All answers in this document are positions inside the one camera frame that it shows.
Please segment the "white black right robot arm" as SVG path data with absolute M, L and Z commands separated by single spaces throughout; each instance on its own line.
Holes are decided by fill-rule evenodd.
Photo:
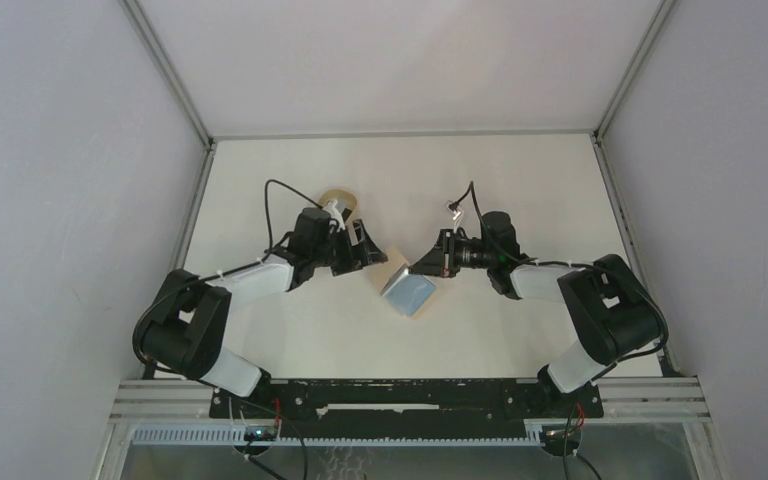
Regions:
M 529 257 L 520 249 L 510 216 L 501 211 L 482 215 L 480 228 L 478 237 L 462 229 L 441 230 L 409 271 L 453 278 L 463 269 L 483 270 L 501 296 L 565 305 L 576 339 L 537 374 L 538 402 L 547 414 L 565 415 L 576 405 L 579 388 L 664 347 L 665 319 L 621 256 L 608 254 L 591 263 Z

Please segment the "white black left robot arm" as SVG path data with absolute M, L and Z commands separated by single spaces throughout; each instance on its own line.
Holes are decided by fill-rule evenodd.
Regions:
M 252 263 L 207 277 L 185 269 L 168 273 L 136 323 L 132 349 L 140 361 L 234 394 L 237 408 L 261 416 L 273 401 L 271 388 L 261 383 L 268 373 L 224 347 L 232 310 L 290 292 L 319 268 L 340 276 L 387 259 L 362 220 L 307 207 L 294 228 Z

